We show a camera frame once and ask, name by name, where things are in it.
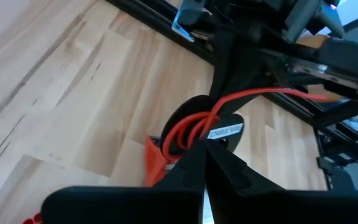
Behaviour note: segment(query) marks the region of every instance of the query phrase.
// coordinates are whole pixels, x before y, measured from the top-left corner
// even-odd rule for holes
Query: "wooden floor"
[[[144,181],[143,143],[213,67],[95,0],[0,0],[0,223],[69,185]],[[260,97],[235,153],[288,189],[324,190],[311,127]]]

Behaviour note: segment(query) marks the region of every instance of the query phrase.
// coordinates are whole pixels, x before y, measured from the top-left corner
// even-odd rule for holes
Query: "black metal frame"
[[[206,47],[198,44],[197,40],[191,43],[171,30],[172,20],[177,9],[164,0],[107,1],[193,52],[203,60],[214,64],[214,57]],[[339,166],[358,162],[358,132],[342,122],[358,115],[358,101],[349,101],[328,111],[313,101],[302,98],[279,93],[267,93],[264,94],[264,97],[312,125],[316,133],[321,133],[317,134],[319,140],[323,138],[323,142],[330,142],[330,144],[321,145],[321,157],[328,157],[334,161],[333,164]],[[342,157],[338,156],[341,153],[345,153],[351,159],[344,161]]]

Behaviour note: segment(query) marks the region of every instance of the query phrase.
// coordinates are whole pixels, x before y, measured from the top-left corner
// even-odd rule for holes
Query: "red wire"
[[[224,96],[214,105],[211,111],[192,114],[179,121],[176,125],[174,125],[172,130],[168,133],[167,137],[165,138],[164,144],[162,146],[162,153],[164,157],[170,160],[180,159],[181,155],[171,155],[169,153],[169,147],[171,145],[173,138],[177,136],[177,144],[181,149],[183,150],[189,149],[193,144],[194,139],[196,139],[198,133],[200,133],[201,128],[202,128],[202,132],[200,136],[204,136],[207,133],[207,131],[209,131],[211,126],[219,120],[217,114],[225,103],[244,96],[262,94],[262,93],[286,93],[286,94],[291,94],[311,100],[325,100],[326,98],[325,96],[307,94],[298,90],[291,90],[287,88],[256,88],[256,89],[244,90]],[[195,121],[198,122],[196,126],[191,130],[189,137],[187,139],[187,145],[185,146],[182,143],[184,133],[187,127]]]

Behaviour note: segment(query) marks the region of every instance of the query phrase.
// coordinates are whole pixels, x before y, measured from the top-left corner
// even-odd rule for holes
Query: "wire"
[[[232,100],[236,100],[241,97],[255,95],[255,94],[262,94],[262,93],[286,93],[290,95],[299,96],[302,98],[307,98],[311,100],[325,100],[326,97],[322,95],[312,95],[303,93],[298,90],[291,90],[287,88],[256,88],[251,90],[244,90],[237,93],[233,93],[227,96],[222,97],[218,102],[214,105],[211,111],[204,111],[195,113],[192,115],[187,116],[186,118],[179,121],[172,130],[168,133],[167,137],[165,138],[164,144],[162,146],[162,153],[164,157],[168,160],[177,160],[182,157],[182,155],[171,155],[169,153],[169,147],[171,145],[172,140],[174,137],[177,137],[177,144],[178,146],[183,149],[187,150],[193,144],[193,141],[197,138],[197,136],[204,136],[207,131],[212,127],[214,123],[216,123],[220,118],[217,116],[219,110],[222,106]],[[185,131],[189,127],[191,123],[196,122],[196,125],[191,130],[186,145],[182,142],[183,137],[185,135]]]

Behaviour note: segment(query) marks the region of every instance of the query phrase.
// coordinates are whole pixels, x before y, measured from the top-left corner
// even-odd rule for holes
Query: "coiled red cable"
[[[180,159],[181,155],[171,155],[169,153],[169,147],[175,136],[177,137],[178,146],[183,150],[187,150],[191,147],[193,141],[196,139],[197,136],[204,136],[207,133],[207,131],[209,131],[211,126],[220,119],[219,116],[217,116],[217,114],[225,103],[244,96],[262,94],[262,93],[286,93],[286,94],[291,94],[311,100],[325,100],[326,98],[325,96],[322,95],[312,95],[312,94],[303,93],[298,90],[292,90],[287,88],[256,88],[256,89],[244,90],[224,96],[214,105],[211,111],[199,112],[189,115],[186,118],[179,121],[176,125],[174,125],[172,130],[168,133],[167,137],[165,138],[162,147],[163,156],[168,160]],[[184,144],[182,142],[182,139],[186,129],[189,127],[191,123],[196,121],[198,121],[197,124],[190,131],[190,134],[187,139],[187,143]]]

